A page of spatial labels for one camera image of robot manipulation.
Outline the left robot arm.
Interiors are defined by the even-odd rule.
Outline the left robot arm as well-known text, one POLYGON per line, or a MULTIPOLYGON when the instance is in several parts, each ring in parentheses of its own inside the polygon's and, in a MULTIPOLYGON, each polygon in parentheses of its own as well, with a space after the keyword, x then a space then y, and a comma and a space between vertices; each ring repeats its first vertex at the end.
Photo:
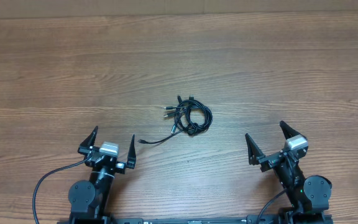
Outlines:
POLYGON ((116 223, 115 218, 106 213, 112 183, 116 174, 135 168, 135 137, 131 139, 127 161, 121 162, 117 144, 105 141, 100 147, 94 145, 97 133, 98 127, 95 127, 78 148, 78 153, 85 156, 84 164, 92 171, 88 180, 77 181, 69 189, 69 223, 116 223))

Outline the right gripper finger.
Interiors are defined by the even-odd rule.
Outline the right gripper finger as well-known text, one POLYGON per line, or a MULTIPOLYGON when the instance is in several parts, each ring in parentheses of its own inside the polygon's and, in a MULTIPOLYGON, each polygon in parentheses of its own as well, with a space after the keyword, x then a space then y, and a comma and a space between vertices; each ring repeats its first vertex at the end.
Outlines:
POLYGON ((251 136, 247 133, 245 134, 247 148, 248 148, 248 157, 249 159, 260 159, 265 156, 265 154, 260 150, 258 145, 254 142, 251 136))
POLYGON ((289 139, 292 137, 295 137, 297 135, 300 135, 298 131, 290 127, 286 122, 280 121, 279 122, 280 128, 282 129, 283 135, 285 139, 289 139))

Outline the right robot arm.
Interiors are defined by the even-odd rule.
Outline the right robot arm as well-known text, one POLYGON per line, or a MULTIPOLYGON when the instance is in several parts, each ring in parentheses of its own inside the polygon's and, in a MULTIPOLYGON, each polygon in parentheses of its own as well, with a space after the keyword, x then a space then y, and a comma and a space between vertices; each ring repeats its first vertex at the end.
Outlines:
POLYGON ((258 215, 247 216, 247 222, 332 223, 332 216, 324 213, 329 209, 333 187, 331 181, 321 175, 304 176, 299 161, 306 156, 308 139, 284 121, 280 122, 280 127, 285 137, 284 147, 269 156, 262 152, 249 134, 245 134, 249 164, 259 165, 262 172, 273 170, 283 187, 258 215), (266 209, 282 195, 288 197, 291 205, 280 208, 276 215, 266 214, 266 209))

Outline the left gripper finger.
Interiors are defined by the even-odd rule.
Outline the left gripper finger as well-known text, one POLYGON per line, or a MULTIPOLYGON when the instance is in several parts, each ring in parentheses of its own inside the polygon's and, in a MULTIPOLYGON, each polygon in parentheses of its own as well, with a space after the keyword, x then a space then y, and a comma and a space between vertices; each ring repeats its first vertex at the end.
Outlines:
POLYGON ((127 164, 136 163, 136 152, 135 152, 135 135, 132 135, 131 144, 129 147, 129 152, 127 155, 127 164))
POLYGON ((98 133, 98 126, 95 126, 91 134, 80 144, 80 147, 90 148, 91 146, 94 146, 97 133, 98 133))

